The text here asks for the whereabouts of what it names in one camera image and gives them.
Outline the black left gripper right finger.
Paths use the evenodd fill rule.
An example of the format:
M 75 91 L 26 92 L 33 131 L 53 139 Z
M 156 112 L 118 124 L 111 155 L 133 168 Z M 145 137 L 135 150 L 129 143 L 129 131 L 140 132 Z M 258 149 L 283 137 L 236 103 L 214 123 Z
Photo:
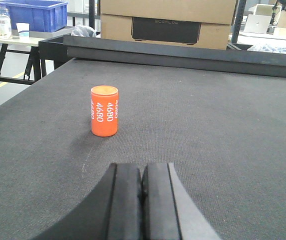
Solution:
M 142 177 L 145 240 L 218 240 L 197 208 L 173 163 L 149 163 Z

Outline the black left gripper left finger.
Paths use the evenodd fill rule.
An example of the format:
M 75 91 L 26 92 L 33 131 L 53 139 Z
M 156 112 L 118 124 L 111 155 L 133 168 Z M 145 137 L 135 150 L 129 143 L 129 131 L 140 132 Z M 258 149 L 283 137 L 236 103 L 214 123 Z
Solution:
M 37 240 L 140 240 L 141 176 L 133 163 L 112 163 L 94 189 Z

